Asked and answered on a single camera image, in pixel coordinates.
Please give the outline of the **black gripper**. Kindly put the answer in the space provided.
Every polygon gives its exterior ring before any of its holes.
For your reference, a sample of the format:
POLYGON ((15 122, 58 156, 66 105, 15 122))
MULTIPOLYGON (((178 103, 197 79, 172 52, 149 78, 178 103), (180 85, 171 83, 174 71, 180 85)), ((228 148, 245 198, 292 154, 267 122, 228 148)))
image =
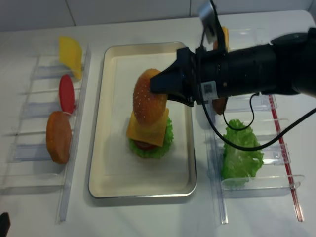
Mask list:
POLYGON ((188 47, 177 50, 176 60, 164 71, 150 79, 150 91, 168 94, 168 100, 193 107, 201 104, 198 82, 198 60, 188 47))

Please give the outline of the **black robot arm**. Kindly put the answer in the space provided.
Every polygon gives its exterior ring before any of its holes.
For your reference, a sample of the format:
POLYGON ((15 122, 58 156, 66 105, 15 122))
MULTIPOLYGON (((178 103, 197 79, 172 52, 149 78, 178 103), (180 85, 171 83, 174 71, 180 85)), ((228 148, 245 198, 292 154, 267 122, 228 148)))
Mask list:
POLYGON ((193 106, 250 93, 316 94, 316 30, 226 52, 177 50, 175 62, 150 80, 150 91, 193 106))

